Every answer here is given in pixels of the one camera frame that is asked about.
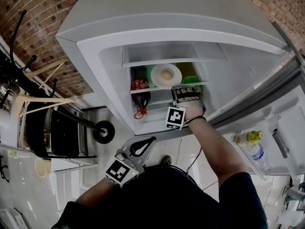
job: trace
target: red bottle label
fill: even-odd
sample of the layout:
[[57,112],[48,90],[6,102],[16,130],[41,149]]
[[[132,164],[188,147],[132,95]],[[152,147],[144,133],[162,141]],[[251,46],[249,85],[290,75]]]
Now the red bottle label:
[[131,90],[141,90],[149,88],[149,83],[145,79],[138,79],[132,82]]

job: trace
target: white refrigerator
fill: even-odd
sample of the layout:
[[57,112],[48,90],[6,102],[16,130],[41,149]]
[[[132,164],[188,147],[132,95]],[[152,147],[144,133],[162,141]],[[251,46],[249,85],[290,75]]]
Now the white refrigerator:
[[[305,173],[304,58],[298,54],[273,74],[295,48],[250,0],[79,0],[56,38],[97,96],[134,135],[165,140],[191,132],[188,127],[166,128],[170,90],[145,89],[151,92],[148,114],[141,120],[133,117],[131,94],[137,90],[130,90],[130,68],[192,62],[199,79],[193,85],[203,86],[205,117],[225,138],[264,132],[268,169],[233,143],[253,173]],[[275,129],[284,147],[276,144]]]

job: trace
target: metal pot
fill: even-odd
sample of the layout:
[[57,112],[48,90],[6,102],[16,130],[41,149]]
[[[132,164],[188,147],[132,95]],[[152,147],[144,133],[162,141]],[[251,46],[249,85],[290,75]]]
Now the metal pot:
[[7,109],[10,109],[10,103],[12,102],[14,96],[18,95],[20,92],[20,88],[18,85],[16,85],[15,82],[11,82],[11,86],[10,86],[10,82],[9,80],[4,77],[4,76],[0,76],[0,101],[3,99],[3,97],[5,96],[6,92],[8,89],[11,89],[6,101],[4,102],[4,106]]

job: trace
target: white plate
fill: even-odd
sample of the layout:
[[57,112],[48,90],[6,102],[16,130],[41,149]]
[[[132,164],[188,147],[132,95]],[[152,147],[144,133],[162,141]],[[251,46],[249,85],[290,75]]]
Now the white plate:
[[[161,72],[168,70],[172,73],[173,78],[171,80],[166,80],[162,77]],[[172,86],[179,85],[182,81],[181,71],[171,63],[157,64],[151,71],[152,82],[162,88],[171,89]]]

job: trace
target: forearm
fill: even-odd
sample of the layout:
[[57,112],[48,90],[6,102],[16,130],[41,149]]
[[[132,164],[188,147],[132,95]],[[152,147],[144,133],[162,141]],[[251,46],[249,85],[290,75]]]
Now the forearm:
[[76,203],[85,205],[91,208],[97,208],[103,199],[115,188],[115,185],[108,179],[104,178],[95,186],[91,187],[83,195],[81,195]]
[[230,176],[247,172],[247,168],[234,147],[216,132],[205,120],[195,119],[188,126],[199,141],[219,186]]

